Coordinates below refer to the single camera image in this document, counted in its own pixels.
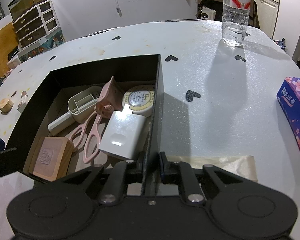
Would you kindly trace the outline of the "clear water bottle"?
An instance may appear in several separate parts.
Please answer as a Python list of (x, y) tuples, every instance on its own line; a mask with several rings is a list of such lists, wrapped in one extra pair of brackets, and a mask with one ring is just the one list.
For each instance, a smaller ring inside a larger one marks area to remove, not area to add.
[(222, 39), (231, 47), (242, 45), (249, 21), (251, 0), (223, 0)]

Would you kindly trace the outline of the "purple tissue box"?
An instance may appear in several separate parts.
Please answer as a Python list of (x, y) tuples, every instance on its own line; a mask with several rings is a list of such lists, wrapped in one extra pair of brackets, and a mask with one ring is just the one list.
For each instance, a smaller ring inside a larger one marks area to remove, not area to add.
[(286, 77), (276, 95), (300, 151), (300, 77)]

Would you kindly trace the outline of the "white power adapter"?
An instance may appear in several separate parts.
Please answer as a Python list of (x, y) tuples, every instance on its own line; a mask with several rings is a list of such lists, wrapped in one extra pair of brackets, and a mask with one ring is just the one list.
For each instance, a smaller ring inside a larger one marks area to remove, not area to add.
[(149, 129), (148, 119), (134, 114), (130, 105), (114, 111), (101, 139), (99, 150), (118, 159), (136, 160)]

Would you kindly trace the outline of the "round cream tin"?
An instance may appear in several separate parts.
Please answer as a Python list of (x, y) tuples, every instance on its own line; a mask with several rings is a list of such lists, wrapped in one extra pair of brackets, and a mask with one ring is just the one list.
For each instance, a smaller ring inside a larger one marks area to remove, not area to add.
[(133, 114), (149, 117), (152, 114), (154, 96), (154, 85), (135, 86), (125, 92), (122, 106), (130, 105), (129, 109), (133, 111)]

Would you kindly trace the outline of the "beige scoop with handle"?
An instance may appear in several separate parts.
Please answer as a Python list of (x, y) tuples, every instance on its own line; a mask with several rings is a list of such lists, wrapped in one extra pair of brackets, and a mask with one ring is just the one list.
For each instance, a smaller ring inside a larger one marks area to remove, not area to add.
[(91, 86), (72, 96), (67, 103), (68, 111), (48, 124), (49, 132), (57, 135), (74, 122), (82, 124), (93, 112), (101, 90), (100, 86)]

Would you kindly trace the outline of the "black drawer cabinet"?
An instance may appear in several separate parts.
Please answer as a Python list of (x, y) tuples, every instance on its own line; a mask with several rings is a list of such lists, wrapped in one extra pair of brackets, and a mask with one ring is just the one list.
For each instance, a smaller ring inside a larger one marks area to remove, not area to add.
[(51, 0), (30, 8), (12, 23), (19, 44), (25, 48), (60, 28)]

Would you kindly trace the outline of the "black storage box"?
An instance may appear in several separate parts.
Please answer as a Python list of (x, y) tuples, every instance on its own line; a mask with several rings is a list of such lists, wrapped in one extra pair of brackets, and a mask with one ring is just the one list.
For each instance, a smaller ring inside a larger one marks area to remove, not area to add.
[(100, 61), (75, 64), (52, 70), (44, 77), (30, 98), (25, 110), (17, 121), (6, 144), (11, 153), (3, 160), (4, 175), (21, 171), (26, 163), (30, 147), (46, 113), (62, 89), (103, 85), (114, 77), (120, 87), (144, 82), (155, 84), (156, 94), (152, 124), (149, 134), (145, 163), (150, 164), (159, 152), (163, 104), (163, 74), (161, 57), (154, 55), (126, 56)]

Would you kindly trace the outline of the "pink scissors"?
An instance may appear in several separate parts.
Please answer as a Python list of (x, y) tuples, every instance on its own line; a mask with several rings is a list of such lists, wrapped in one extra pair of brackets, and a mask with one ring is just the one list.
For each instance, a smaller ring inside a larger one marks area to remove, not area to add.
[[(123, 95), (124, 91), (116, 83), (114, 77), (112, 76), (110, 78), (110, 81), (108, 81), (103, 86), (101, 94), (97, 98), (97, 102), (95, 103), (93, 112), (88, 116), (83, 124), (78, 125), (76, 129), (74, 129), (73, 132), (69, 135), (69, 140), (73, 142), (75, 136), (79, 134), (78, 141), (74, 143), (74, 151), (76, 151), (80, 143), (83, 142), (89, 122), (94, 119), (94, 123), (84, 143), (83, 162), (85, 164), (93, 162), (93, 160), (99, 154), (99, 146), (102, 139), (101, 133), (98, 131), (100, 122), (102, 121), (102, 119), (110, 119), (114, 111), (121, 111), (123, 109)], [(96, 148), (92, 154), (88, 155), (89, 146), (93, 138), (95, 138), (97, 142)]]

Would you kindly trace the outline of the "glass fish tank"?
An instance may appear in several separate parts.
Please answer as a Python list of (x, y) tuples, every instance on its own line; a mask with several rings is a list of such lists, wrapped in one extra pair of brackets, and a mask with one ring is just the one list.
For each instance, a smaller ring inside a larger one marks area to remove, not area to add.
[(35, 5), (38, 5), (47, 0), (12, 0), (9, 5), (10, 15), (13, 21), (16, 21), (20, 16), (25, 14)]

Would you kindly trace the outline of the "oval wooden block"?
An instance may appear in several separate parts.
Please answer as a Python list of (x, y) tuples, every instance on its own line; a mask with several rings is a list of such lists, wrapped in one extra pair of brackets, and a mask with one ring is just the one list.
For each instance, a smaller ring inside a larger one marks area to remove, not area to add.
[(12, 109), (13, 105), (14, 103), (9, 98), (3, 98), (0, 101), (0, 110), (2, 113), (8, 113)]

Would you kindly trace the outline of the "gel polish bottle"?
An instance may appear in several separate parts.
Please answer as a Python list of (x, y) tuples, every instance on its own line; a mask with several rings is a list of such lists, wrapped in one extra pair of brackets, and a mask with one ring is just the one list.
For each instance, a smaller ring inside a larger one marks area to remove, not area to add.
[(17, 110), (19, 111), (19, 113), (23, 113), (25, 107), (27, 105), (27, 91), (22, 91), (21, 93), (21, 98), (18, 101), (18, 107)]

